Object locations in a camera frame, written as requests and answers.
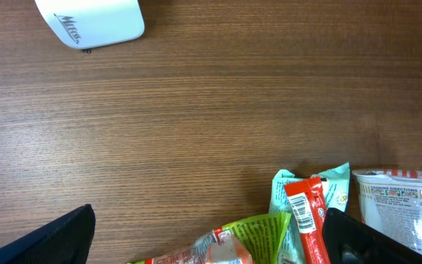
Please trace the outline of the small red white box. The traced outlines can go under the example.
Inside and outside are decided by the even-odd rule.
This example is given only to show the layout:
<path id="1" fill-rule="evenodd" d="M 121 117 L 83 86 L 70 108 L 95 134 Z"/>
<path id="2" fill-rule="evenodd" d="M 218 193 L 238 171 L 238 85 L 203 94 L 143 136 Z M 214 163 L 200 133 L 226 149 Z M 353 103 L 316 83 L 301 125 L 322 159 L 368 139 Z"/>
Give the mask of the small red white box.
<path id="1" fill-rule="evenodd" d="M 253 264 L 251 253 L 234 235 L 227 235 L 220 242 L 208 247 L 205 264 Z"/>

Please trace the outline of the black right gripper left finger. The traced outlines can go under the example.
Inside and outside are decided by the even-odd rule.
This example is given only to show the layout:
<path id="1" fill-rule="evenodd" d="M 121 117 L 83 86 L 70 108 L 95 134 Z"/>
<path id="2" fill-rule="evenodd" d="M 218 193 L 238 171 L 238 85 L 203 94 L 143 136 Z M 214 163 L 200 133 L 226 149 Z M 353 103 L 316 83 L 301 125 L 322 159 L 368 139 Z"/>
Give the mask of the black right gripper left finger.
<path id="1" fill-rule="evenodd" d="M 95 225 L 95 212 L 85 204 L 1 247 L 0 264 L 84 264 Z"/>

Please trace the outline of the light blue candy packet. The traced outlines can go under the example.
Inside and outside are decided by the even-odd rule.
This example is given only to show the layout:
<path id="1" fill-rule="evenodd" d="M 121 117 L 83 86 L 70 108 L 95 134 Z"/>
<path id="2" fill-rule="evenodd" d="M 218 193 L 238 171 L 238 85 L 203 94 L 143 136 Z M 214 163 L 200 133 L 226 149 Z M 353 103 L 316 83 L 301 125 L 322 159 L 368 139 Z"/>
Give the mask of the light blue candy packet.
<path id="1" fill-rule="evenodd" d="M 312 175 L 312 177 L 321 178 L 326 207 L 337 208 L 345 212 L 349 198 L 349 163 L 319 172 L 318 174 Z M 284 186 L 301 180 L 303 179 L 296 177 L 295 174 L 286 169 L 280 169 L 278 171 L 272 181 L 269 213 L 281 211 L 292 213 Z M 303 264 L 305 262 L 297 222 L 295 217 L 292 216 L 278 252 L 277 264 Z"/>

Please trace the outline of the cup noodles container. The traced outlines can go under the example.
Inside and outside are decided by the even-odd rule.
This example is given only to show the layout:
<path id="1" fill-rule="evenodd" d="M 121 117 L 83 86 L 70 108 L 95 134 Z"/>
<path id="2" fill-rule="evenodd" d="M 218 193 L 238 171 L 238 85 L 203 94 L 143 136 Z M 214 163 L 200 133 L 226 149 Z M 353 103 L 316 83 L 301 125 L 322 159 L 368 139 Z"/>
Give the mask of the cup noodles container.
<path id="1" fill-rule="evenodd" d="M 422 171 L 354 170 L 363 223 L 422 254 Z"/>

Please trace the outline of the red stick packet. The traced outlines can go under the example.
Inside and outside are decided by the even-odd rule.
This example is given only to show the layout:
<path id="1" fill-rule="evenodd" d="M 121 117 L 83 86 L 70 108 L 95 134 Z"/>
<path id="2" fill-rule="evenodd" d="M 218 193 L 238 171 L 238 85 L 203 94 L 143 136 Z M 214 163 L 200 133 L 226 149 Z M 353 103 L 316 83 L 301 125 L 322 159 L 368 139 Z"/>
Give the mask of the red stick packet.
<path id="1" fill-rule="evenodd" d="M 288 183 L 284 186 L 308 264 L 330 264 L 322 228 L 326 216 L 325 197 L 319 177 Z"/>

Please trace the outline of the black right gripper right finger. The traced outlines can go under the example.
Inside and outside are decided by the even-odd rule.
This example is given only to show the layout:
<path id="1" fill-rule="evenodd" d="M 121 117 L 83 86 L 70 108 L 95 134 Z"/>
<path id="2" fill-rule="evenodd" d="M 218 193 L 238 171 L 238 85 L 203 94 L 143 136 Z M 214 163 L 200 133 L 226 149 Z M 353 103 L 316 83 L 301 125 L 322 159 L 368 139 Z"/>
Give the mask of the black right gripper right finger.
<path id="1" fill-rule="evenodd" d="M 327 210 L 322 237 L 331 264 L 422 264 L 422 254 L 336 208 Z"/>

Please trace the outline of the green snack bag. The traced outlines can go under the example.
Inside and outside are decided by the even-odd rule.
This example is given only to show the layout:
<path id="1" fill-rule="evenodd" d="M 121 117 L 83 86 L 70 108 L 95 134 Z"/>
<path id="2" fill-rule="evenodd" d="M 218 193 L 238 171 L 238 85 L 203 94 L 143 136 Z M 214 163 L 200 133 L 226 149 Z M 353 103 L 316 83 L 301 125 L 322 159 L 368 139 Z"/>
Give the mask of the green snack bag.
<path id="1" fill-rule="evenodd" d="M 220 246 L 234 236 L 256 263 L 276 263 L 291 214 L 267 213 L 248 217 L 213 229 L 189 246 L 135 264 L 202 264 L 211 246 Z"/>

